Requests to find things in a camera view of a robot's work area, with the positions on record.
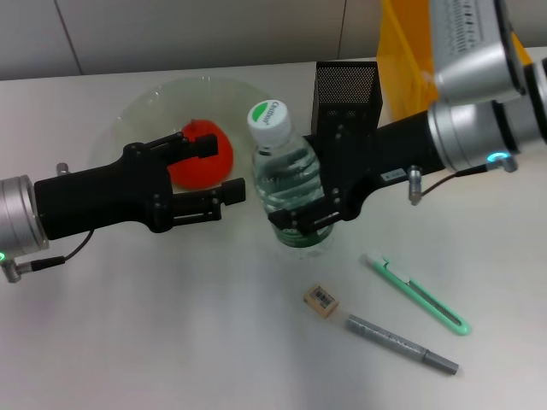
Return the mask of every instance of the table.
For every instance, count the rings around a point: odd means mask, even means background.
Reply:
[[[90,166],[124,107],[187,75],[244,79],[286,101],[306,132],[314,73],[304,63],[2,82],[0,176]],[[303,261],[280,253],[253,198],[223,221],[162,235],[99,230],[67,265],[0,284],[0,407],[544,408],[547,153],[520,164],[450,182],[416,208],[406,184],[376,192],[358,220],[337,224],[326,254]],[[364,249],[407,267],[473,333],[453,335],[361,266]],[[314,283],[461,370],[445,376],[320,319],[302,302]]]

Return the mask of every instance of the white wall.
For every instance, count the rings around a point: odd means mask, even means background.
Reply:
[[[57,1],[0,0],[0,79],[374,56],[381,16],[380,0]],[[506,1],[522,43],[547,45],[547,1]]]

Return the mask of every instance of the black mesh container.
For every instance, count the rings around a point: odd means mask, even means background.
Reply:
[[[342,126],[368,134],[378,127],[382,103],[376,62],[317,63],[312,133]]]

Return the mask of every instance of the yellow box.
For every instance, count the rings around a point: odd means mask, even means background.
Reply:
[[[378,68],[394,120],[427,110],[438,97],[428,4],[428,0],[382,0]],[[522,62],[531,63],[515,35],[513,40]]]

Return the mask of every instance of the water bottle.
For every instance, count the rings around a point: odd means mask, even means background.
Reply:
[[[267,214],[299,208],[324,196],[319,160],[308,142],[292,128],[287,107],[281,101],[258,103],[249,112],[247,122],[256,140],[255,188]],[[323,241],[332,231],[330,225],[304,236],[297,229],[272,227],[283,244],[309,249],[310,254],[324,250]]]

